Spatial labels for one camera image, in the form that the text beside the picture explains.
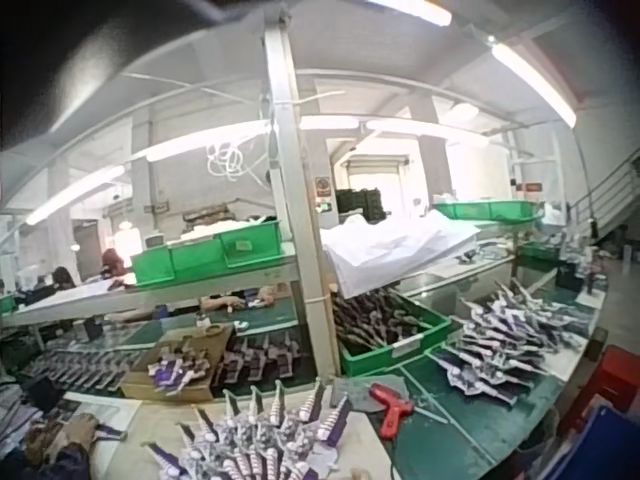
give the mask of ceiling light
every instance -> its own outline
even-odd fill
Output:
[[[527,82],[538,94],[553,108],[558,115],[573,128],[576,126],[576,114],[562,95],[526,60],[514,50],[499,43],[491,48],[491,53],[500,62],[507,66],[513,73]]]
[[[473,120],[480,113],[480,109],[470,103],[457,103],[449,110],[443,118],[444,123],[460,124]]]
[[[440,27],[447,27],[451,24],[451,12],[425,0],[369,0],[369,3],[393,8]]]
[[[86,177],[81,178],[72,185],[57,193],[49,199],[40,208],[37,208],[31,215],[27,217],[27,223],[29,225],[35,225],[36,223],[44,220],[53,212],[61,209],[62,207],[69,205],[74,200],[80,198],[82,195],[90,192],[91,190],[110,182],[114,178],[123,175],[125,172],[124,165],[105,167],[97,172],[93,172]]]
[[[167,142],[154,145],[143,150],[138,156],[146,156],[150,162],[163,160],[174,155],[189,152],[197,148],[208,145],[232,143],[240,144],[251,140],[258,135],[267,133],[270,130],[269,122],[266,120],[255,120],[252,122],[236,123],[224,125],[222,127],[210,128],[200,132],[191,133],[182,137],[174,138]]]
[[[354,130],[360,120],[348,115],[305,115],[300,121],[301,130]]]
[[[417,120],[405,120],[400,118],[370,120],[367,122],[367,128],[371,130],[407,135],[428,135],[430,137],[444,138],[446,140],[465,143],[474,147],[486,147],[489,145],[489,137],[485,137],[479,133],[447,127],[445,125],[437,125],[435,123],[418,122]]]

